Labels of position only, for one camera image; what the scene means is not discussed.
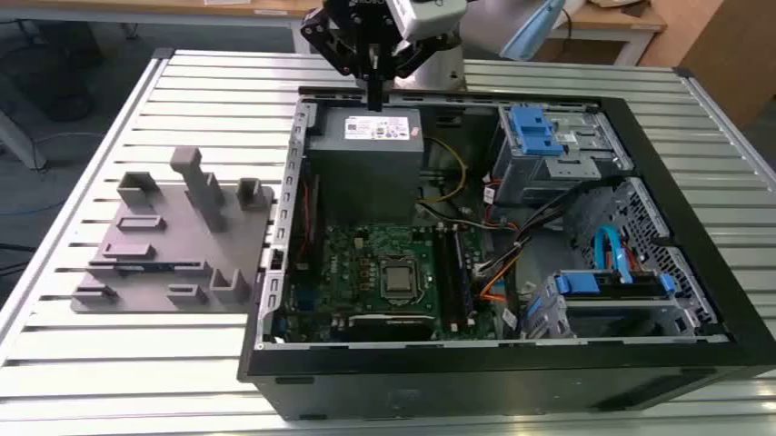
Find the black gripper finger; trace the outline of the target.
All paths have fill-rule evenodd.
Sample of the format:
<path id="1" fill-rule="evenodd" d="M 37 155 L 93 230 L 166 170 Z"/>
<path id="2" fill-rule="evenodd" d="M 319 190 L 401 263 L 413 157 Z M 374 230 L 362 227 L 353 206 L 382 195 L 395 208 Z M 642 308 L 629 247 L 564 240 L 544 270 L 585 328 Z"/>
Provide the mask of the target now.
<path id="1" fill-rule="evenodd" d="M 397 49 L 399 40 L 381 42 L 375 46 L 375 110 L 385 102 L 386 84 L 397 77 L 406 78 L 422 63 L 443 49 L 453 47 L 453 37 L 438 35 Z"/>
<path id="2" fill-rule="evenodd" d="M 375 109 L 375 68 L 369 54 L 357 54 L 346 45 L 339 29 L 323 9 L 304 15 L 300 35 L 342 75 L 351 75 L 366 92 L 366 108 Z"/>

